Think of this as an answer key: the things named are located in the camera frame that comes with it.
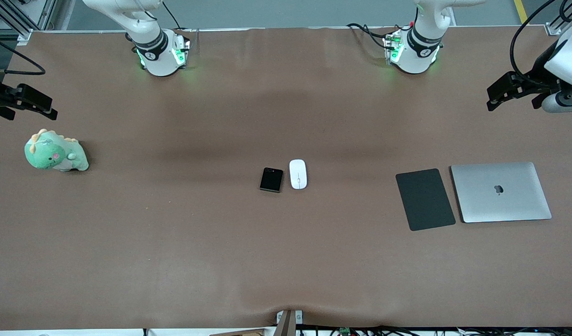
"computer mouse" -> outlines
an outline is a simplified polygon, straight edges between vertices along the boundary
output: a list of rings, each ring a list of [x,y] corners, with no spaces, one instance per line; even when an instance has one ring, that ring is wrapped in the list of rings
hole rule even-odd
[[[307,187],[307,165],[301,159],[290,161],[290,184],[294,189]]]

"black mouse pad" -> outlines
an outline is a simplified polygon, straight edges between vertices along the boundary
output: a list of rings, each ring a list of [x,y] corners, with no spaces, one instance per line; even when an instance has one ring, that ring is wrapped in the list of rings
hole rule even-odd
[[[439,170],[398,174],[396,181],[410,230],[456,224]]]

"green plush dinosaur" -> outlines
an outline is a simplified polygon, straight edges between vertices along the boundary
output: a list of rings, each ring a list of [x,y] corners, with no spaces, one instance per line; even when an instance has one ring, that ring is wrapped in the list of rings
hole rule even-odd
[[[87,170],[85,150],[76,139],[64,138],[45,128],[34,134],[25,145],[26,160],[38,169]]]

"silver laptop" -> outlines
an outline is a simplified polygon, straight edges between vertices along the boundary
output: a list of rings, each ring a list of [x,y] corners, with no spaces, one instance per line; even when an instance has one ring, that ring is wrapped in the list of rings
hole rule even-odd
[[[452,178],[465,223],[551,218],[532,162],[461,164]]]

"smartphone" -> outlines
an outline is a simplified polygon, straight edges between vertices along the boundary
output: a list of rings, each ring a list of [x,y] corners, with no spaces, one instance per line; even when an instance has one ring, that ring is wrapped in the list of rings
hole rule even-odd
[[[279,193],[280,187],[282,186],[283,175],[283,170],[264,168],[263,176],[261,177],[260,189],[265,191],[273,191],[273,193]]]

